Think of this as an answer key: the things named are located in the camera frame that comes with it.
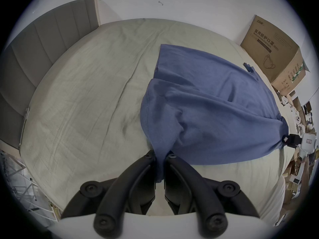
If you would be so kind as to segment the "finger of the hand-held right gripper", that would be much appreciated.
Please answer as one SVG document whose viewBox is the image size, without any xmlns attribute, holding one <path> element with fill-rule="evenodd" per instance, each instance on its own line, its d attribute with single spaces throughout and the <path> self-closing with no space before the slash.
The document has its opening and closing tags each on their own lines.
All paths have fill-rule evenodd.
<svg viewBox="0 0 319 239">
<path fill-rule="evenodd" d="M 301 145 L 302 138 L 297 134 L 289 134 L 289 135 L 284 135 L 282 137 L 282 142 L 284 145 L 287 145 L 288 147 L 297 148 L 298 146 Z"/>
</svg>

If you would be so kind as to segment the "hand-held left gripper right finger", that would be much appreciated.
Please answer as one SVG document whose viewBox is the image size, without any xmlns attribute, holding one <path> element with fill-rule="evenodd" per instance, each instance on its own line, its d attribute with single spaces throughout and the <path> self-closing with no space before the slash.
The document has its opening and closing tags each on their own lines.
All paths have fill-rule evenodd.
<svg viewBox="0 0 319 239">
<path fill-rule="evenodd" d="M 226 213 L 260 218 L 252 202 L 234 181 L 202 177 L 186 161 L 170 152 L 165 158 L 165 199 L 174 215 L 196 213 L 201 236 L 220 236 Z"/>
</svg>

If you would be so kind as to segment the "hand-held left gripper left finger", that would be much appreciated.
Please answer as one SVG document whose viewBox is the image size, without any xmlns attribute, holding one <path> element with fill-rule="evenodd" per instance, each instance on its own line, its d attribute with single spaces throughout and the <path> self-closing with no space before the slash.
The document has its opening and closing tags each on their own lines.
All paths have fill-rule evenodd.
<svg viewBox="0 0 319 239">
<path fill-rule="evenodd" d="M 101 237 L 119 237 L 124 213 L 145 215 L 155 199 L 154 150 L 139 158 L 119 177 L 87 181 L 69 201 L 61 219 L 95 214 L 93 228 Z"/>
</svg>

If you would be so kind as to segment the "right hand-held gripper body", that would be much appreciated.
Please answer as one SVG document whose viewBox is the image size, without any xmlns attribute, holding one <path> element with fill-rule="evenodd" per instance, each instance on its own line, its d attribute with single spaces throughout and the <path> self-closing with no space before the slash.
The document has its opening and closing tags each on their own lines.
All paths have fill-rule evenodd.
<svg viewBox="0 0 319 239">
<path fill-rule="evenodd" d="M 301 144 L 298 145 L 299 156 L 301 159 L 305 159 L 309 154 L 314 153 L 317 147 L 317 136 L 315 134 L 304 133 L 301 135 Z"/>
</svg>

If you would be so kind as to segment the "person's right hand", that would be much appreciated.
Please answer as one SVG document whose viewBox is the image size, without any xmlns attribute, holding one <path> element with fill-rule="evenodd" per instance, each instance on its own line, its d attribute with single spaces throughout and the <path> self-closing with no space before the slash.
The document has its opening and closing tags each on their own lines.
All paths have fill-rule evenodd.
<svg viewBox="0 0 319 239">
<path fill-rule="evenodd" d="M 303 165 L 303 172 L 301 175 L 301 191 L 305 191 L 309 187 L 309 157 L 305 157 L 301 161 Z"/>
</svg>

